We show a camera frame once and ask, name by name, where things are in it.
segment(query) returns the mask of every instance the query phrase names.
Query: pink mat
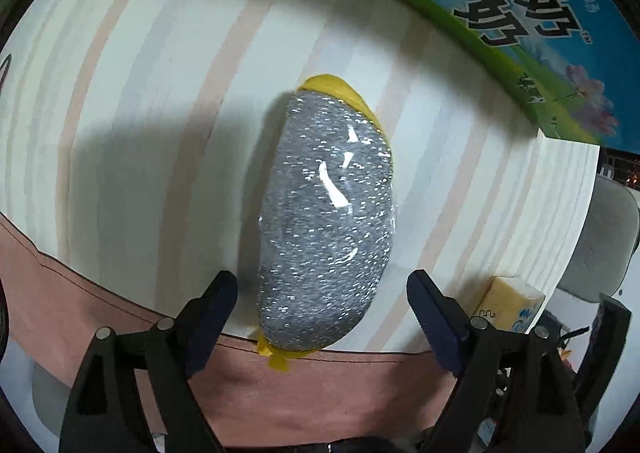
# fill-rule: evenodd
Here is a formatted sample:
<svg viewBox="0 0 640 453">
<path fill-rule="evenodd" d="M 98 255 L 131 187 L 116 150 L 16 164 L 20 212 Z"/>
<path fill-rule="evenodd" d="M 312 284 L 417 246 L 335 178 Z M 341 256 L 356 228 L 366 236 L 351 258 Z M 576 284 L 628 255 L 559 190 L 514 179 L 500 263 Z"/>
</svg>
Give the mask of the pink mat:
<svg viewBox="0 0 640 453">
<path fill-rule="evenodd" d="M 123 299 L 36 246 L 0 214 L 0 278 L 11 337 L 71 386 L 96 329 L 142 331 L 162 315 Z M 255 342 L 222 335 L 191 389 L 223 445 L 267 447 L 363 435 L 393 438 L 435 423 L 455 379 L 432 353 L 318 352 L 271 370 Z M 141 396 L 162 431 L 148 379 Z"/>
</svg>

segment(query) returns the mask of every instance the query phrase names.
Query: white table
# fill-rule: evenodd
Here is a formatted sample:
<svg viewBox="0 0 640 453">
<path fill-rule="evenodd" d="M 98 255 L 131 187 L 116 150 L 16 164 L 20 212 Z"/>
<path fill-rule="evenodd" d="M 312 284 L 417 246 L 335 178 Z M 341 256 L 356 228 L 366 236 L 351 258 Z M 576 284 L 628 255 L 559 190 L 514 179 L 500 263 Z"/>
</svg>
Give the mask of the white table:
<svg viewBox="0 0 640 453">
<path fill-rule="evenodd" d="M 468 309 L 492 274 L 550 295 L 598 148 L 550 140 L 454 41 L 396 0 L 36 0 L 0 54 L 0 210 L 38 248 L 174 315 L 238 274 L 255 323 L 257 216 L 289 94 L 332 73 L 392 141 L 394 248 L 331 348 L 424 350 L 404 295 L 426 269 Z"/>
</svg>

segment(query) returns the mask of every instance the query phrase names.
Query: yellow eraser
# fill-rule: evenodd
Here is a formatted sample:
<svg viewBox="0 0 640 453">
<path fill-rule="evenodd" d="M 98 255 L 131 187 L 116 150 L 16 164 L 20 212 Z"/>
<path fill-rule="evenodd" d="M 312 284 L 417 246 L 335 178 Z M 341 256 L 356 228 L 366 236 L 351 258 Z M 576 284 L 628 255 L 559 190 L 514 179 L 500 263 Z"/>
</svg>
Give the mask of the yellow eraser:
<svg viewBox="0 0 640 453">
<path fill-rule="evenodd" d="M 545 295 L 518 277 L 494 276 L 476 316 L 498 330 L 526 332 L 545 300 Z"/>
</svg>

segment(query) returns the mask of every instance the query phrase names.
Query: gray plastic object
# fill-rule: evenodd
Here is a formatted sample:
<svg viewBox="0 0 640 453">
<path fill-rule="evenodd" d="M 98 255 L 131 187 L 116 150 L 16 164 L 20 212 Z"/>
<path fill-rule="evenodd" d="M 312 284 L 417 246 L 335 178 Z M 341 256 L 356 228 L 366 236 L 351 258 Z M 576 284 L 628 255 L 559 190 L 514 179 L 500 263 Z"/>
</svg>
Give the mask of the gray plastic object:
<svg viewBox="0 0 640 453">
<path fill-rule="evenodd" d="M 587 218 L 558 287 L 590 303 L 600 302 L 600 292 L 612 295 L 625 277 L 639 231 L 631 191 L 596 175 Z"/>
</svg>

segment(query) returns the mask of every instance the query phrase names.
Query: black plastic object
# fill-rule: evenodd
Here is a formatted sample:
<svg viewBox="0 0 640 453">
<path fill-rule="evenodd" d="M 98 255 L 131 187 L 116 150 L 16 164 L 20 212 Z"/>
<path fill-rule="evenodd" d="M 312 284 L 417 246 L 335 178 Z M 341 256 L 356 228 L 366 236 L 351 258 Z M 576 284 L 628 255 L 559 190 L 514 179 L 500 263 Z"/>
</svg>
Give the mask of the black plastic object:
<svg viewBox="0 0 640 453">
<path fill-rule="evenodd" d="M 407 298 L 438 363 L 458 378 L 420 453 L 466 453 L 487 415 L 497 420 L 489 453 L 584 451 L 589 419 L 625 343 L 630 313 L 622 304 L 602 296 L 591 346 L 574 382 L 557 341 L 543 327 L 525 335 L 499 331 L 484 318 L 468 319 L 425 271 L 411 274 Z"/>
<path fill-rule="evenodd" d="M 154 453 L 140 403 L 135 369 L 148 370 L 162 421 L 166 453 L 222 453 L 188 385 L 204 367 L 236 304 L 236 277 L 223 271 L 175 322 L 165 318 L 146 332 L 116 335 L 99 329 L 71 389 L 60 436 L 63 453 Z"/>
</svg>

